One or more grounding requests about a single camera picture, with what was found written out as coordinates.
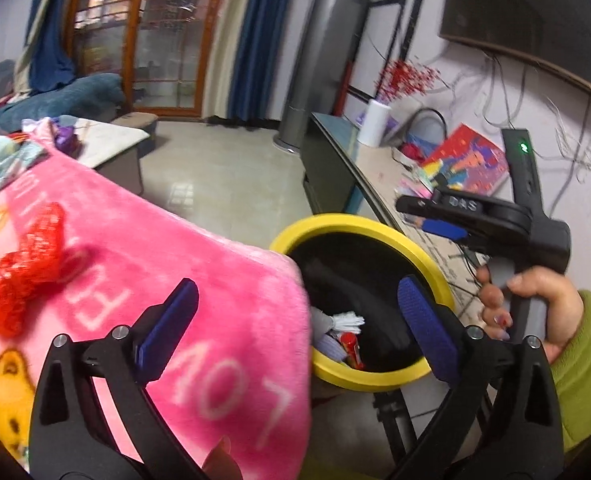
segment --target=human hand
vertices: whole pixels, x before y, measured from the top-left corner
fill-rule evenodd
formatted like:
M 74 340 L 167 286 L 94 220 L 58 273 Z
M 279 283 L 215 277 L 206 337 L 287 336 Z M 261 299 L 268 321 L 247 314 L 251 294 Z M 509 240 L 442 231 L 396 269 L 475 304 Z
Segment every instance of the human hand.
M 477 278 L 483 285 L 479 297 L 484 305 L 481 317 L 487 324 L 485 332 L 493 339 L 509 339 L 506 329 L 512 326 L 513 320 L 511 314 L 502 307 L 502 291 L 489 283 L 491 276 L 486 267 L 478 269 Z M 523 298 L 538 295 L 548 300 L 546 340 L 543 346 L 549 364 L 552 364 L 582 322 L 584 304 L 578 291 L 571 280 L 546 267 L 532 267 L 515 275 L 507 282 L 507 287 L 513 294 Z
M 202 471 L 211 480 L 242 480 L 242 471 L 230 455 L 229 437 L 223 436 L 211 449 L 202 464 Z

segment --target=yellow rim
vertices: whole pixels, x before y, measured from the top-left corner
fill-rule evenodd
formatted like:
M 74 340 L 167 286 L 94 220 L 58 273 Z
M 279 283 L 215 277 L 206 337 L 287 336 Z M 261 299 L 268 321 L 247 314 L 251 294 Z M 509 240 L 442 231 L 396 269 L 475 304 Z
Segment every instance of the yellow rim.
M 348 214 L 322 214 L 300 220 L 282 231 L 271 244 L 277 253 L 289 254 L 303 241 L 326 233 L 353 233 L 379 240 L 397 250 L 424 276 L 437 303 L 455 309 L 453 295 L 439 267 L 417 244 L 384 224 Z M 384 392 L 410 383 L 431 371 L 422 357 L 402 370 L 381 374 L 361 372 L 338 364 L 313 349 L 313 371 L 322 380 L 349 390 Z

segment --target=glass pane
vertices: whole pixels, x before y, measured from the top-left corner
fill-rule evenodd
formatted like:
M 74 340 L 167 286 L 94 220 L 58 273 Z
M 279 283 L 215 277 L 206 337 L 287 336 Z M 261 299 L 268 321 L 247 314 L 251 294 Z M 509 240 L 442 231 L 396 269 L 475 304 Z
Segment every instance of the glass pane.
M 79 0 L 73 39 L 78 74 L 121 72 L 131 0 Z
M 143 0 L 135 49 L 134 91 L 140 106 L 194 108 L 209 0 Z M 163 101 L 160 104 L 160 92 Z

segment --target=silver bolt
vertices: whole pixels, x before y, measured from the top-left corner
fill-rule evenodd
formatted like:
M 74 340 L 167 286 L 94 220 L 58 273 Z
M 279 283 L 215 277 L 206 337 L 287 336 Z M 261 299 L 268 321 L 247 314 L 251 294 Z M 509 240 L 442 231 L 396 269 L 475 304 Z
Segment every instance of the silver bolt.
M 127 325 L 120 325 L 116 326 L 111 332 L 113 339 L 124 339 L 126 336 L 129 335 L 129 328 Z
M 53 346 L 55 346 L 56 348 L 59 348 L 60 346 L 64 346 L 64 344 L 69 340 L 69 338 L 66 336 L 66 334 L 60 334 L 55 336 L 55 339 L 53 339 Z
M 471 339 L 482 339 L 484 337 L 484 331 L 477 325 L 471 325 L 466 328 L 466 335 Z
M 527 344 L 531 348 L 540 348 L 542 346 L 540 340 L 534 335 L 527 336 Z

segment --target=pink cloth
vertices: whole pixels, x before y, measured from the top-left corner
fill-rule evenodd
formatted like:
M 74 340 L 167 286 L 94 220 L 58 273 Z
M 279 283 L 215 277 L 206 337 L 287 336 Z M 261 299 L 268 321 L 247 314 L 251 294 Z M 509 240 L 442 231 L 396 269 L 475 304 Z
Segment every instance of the pink cloth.
M 0 340 L 0 374 L 15 379 L 2 368 L 4 356 L 19 355 L 34 386 L 55 335 L 103 337 L 189 277 L 200 291 L 197 315 L 150 396 L 197 463 L 227 435 L 245 480 L 295 478 L 310 405 L 309 314 L 294 263 L 210 234 L 51 151 L 0 192 L 0 256 L 45 203 L 67 213 L 60 283 L 29 306 L 23 336 Z M 120 450 L 137 457 L 98 383 Z M 0 413 L 26 404 L 0 394 Z M 27 435 L 21 427 L 20 440 Z

